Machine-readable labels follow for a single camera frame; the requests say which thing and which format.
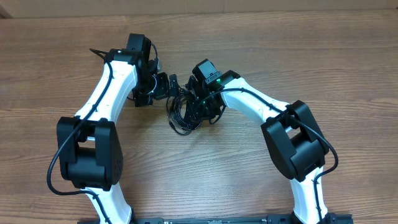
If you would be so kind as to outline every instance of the coiled black wire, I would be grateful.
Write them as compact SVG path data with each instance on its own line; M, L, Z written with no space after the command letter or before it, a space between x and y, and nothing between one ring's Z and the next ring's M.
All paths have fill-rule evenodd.
M174 97L171 107L169 109L169 98L166 101L167 117L170 119L170 127L179 135L189 135L193 130L201 125L201 121L194 121L193 119L184 119L181 110L189 100L195 100L195 96L188 90L180 88L180 94ZM177 131L175 128L182 129L183 132Z
M100 56L104 61L105 61L105 57L101 54L107 54L106 52L102 52L100 50L94 50L94 49L90 49L94 54ZM61 145L61 147L57 150L57 152L55 153L54 157L51 160L49 169L47 171L47 186L49 187L49 189L55 193L56 195L78 195L78 194L89 194L93 196L93 199L95 199L98 203L99 209L101 210L102 215L105 218L105 222L112 224L111 220L109 219L109 217L106 215L105 209L103 204L101 203L100 198L98 197L99 195L90 191L90 190L77 190L77 191L72 191L72 192L61 192L58 191L57 189L54 188L54 186L51 183L51 173L52 170L54 168L55 162L57 161L58 157L60 156L60 153L62 152L63 148L65 147L65 145L67 144L67 142L73 140L73 137L75 137L76 133L79 132L79 130L81 129L81 127L84 125L84 123L88 120L88 118L96 111L97 106L99 105L99 103L101 102L102 98L104 97L106 90L108 90L112 78L113 78L113 69L112 66L110 64L110 62L105 62L108 67L109 67L109 78L108 78L108 82L106 83L106 86L104 88L104 90L102 91L102 93L100 94L100 96L98 97L97 101L95 102L95 104L93 105L93 107L91 108L91 110L88 112L88 114L80 121L80 123L73 129L73 131L69 134L69 136L67 137L67 139L65 140L65 142L63 142L63 144Z

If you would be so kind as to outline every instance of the black bracket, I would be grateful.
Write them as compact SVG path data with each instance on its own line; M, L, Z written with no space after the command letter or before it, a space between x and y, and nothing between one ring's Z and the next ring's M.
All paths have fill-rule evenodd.
M215 95L207 99L205 105L199 105L199 103L210 94L222 90L231 80L241 76L232 70L222 74L208 59L197 64L192 73L185 88L192 91L194 100L187 105L185 115L197 121L213 119L221 114L221 107L225 106L221 96Z
M288 105L286 111L275 118L267 119L261 125L269 154L276 168L286 178L290 180L296 178L301 182L316 167L325 164L325 155L329 152L329 148L324 142L317 140L316 135L301 127L296 136L289 138L285 130L297 129L299 126L288 116L294 116L322 137L323 134L310 108L301 101Z
M57 124L60 147L81 120L61 117ZM87 137L95 138L95 149L80 147ZM110 190L120 180L123 155L113 121L87 121L80 132L69 140L60 154L61 175L79 189L96 187Z
M121 53L135 53L134 65L137 68L138 81L137 86L132 91L132 98L135 106L148 106L153 104L153 100L161 100L170 96L177 96L175 92L178 88L171 87L166 73L157 73L157 63L155 60L149 60L151 42L143 34L130 34L126 49ZM170 76L177 81L176 75Z

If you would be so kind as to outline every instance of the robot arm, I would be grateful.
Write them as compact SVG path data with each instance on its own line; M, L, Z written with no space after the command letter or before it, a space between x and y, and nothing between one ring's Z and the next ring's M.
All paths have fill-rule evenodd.
M193 69L193 74L199 83L206 83L203 86L207 86L207 92L212 93L222 90L220 95L225 106L242 112L256 124L261 125L272 161L279 171L290 179L295 201L295 216L302 223L318 223L319 214L315 200L313 179L323 170L325 154L328 152L328 148L319 143L316 138L311 136L311 133L306 132L304 129L302 129L300 134L290 139L286 133L297 127L294 124L289 124L289 120L286 117L283 118L284 116L290 116L288 112L294 114L296 118L310 124L311 128L322 134L308 107L301 101L289 105L286 102L275 100L250 86L244 78L232 71L222 75L208 60L199 63ZM266 100L277 111L248 92L228 91L228 89L242 88ZM213 102L213 105L222 105L222 103L217 102L221 99L215 98L216 102ZM320 178L318 183L318 200L322 218L324 218L328 210L323 203Z
M277 101L260 91L254 89L252 86L246 83L243 78L238 78L230 81L224 86L225 89L228 88L244 88L247 90L251 90L259 95L261 98L273 104L278 109L284 111L286 110L286 106L288 103ZM231 109L238 110L251 118L256 124L262 125L266 123L267 119L274 118L279 115L278 112L270 109L264 103L259 101L256 97L250 95L249 93L240 92L240 91L226 91L221 93L222 99L225 105ZM288 127L285 131L286 133L290 131L292 128ZM309 174L305 176L305 179L299 182L297 179L291 179L290 184L293 191L294 196L294 213L295 216L302 223L318 223L318 210L315 209L317 207L315 201L315 192L313 189L313 179L316 175L321 173L323 167L317 167ZM322 185L321 180L318 180L318 194L320 207L322 211L322 218L328 213L328 209L323 203L323 195L322 195Z
M60 153L62 177L72 181L76 188L94 192L101 200L109 220L105 219L93 196L87 195L100 217L96 223L105 224L107 221L113 224L137 223L133 221L134 212L126 203L119 184L123 155L115 128L129 92L133 92L135 106L151 105L152 99L161 100L180 94L177 77L175 75L167 77L165 73L157 74L158 59L149 61L150 45L150 40L143 35L131 34L127 49L112 49L107 54L105 60L110 63L113 71L109 88L97 105L96 111L74 136L74 141L67 144L66 149ZM193 74L195 76L190 77L185 92L192 93L194 97L191 99L194 100L188 102L189 116L186 114L184 119L192 119L194 122L213 119L216 115L222 114L220 106L227 106L242 112L256 124L261 125L273 163L282 175L290 179L295 200L294 217L297 221L294 223L318 223L319 212L316 207L313 179L323 170L328 148L317 139L316 135L303 128L300 128L301 132L292 139L287 135L291 129L299 128L291 119L287 119L288 116L293 116L322 136L308 106L301 101L292 105L277 101L251 87L233 71L221 74L208 60L199 63L193 69ZM103 76L87 103L74 118L60 119L57 124L59 147L71 135L74 127L80 123L80 119L92 109L102 94L109 76L110 68L108 63L105 63ZM78 145L79 142L87 140L95 141L95 150ZM318 183L318 201L322 218L326 219L328 210L323 203L320 179Z

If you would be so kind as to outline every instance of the wood grain surface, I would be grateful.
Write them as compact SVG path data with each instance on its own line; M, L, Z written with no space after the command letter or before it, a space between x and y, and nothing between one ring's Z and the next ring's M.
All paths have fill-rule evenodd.
M395 9L398 0L0 0L5 18Z
M84 195L52 194L45 175L58 119L83 106L102 74L88 48L123 48L129 33L148 36L181 84L208 58L271 97L308 103L340 157L323 179L329 211L352 213L355 223L397 223L396 10L0 20L0 223L96 218ZM121 187L138 217L292 211L289 181L261 129L237 111L186 137L170 129L165 101L127 101L118 121ZM56 188L72 190L59 165L54 171Z

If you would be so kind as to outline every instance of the robotic arm link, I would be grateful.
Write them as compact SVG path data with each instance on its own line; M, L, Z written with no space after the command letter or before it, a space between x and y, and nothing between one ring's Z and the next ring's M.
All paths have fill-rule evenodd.
M126 49L111 49L102 57L103 76L89 100L75 117L62 117L57 124L58 151L47 174L51 191L59 195L87 194L99 214L99 220L93 223L353 223L351 215L328 213L323 202L320 177L325 173L322 172L325 155L329 149L333 155L335 151L323 138L305 103L296 101L290 105L277 101L251 87L234 71L222 74L207 59L193 69L194 75L184 90L178 85L176 75L168 77L166 73L158 73L160 63L157 52L156 58L149 60L151 46L154 47L144 35L131 34ZM261 126L276 168L290 179L295 202L292 214L223 221L214 218L135 219L119 184L123 154L115 127L130 91L137 107L151 105L153 99L186 96L187 111L180 119L187 125L176 125L187 134L203 120L208 119L212 123L211 119L216 116L218 120L225 107L251 118ZM170 125L178 132L173 123L174 119ZM297 128L300 132L289 138L287 132ZM95 141L95 150L79 146L79 142L85 141ZM81 190L59 192L52 187L50 176L58 156L62 177Z

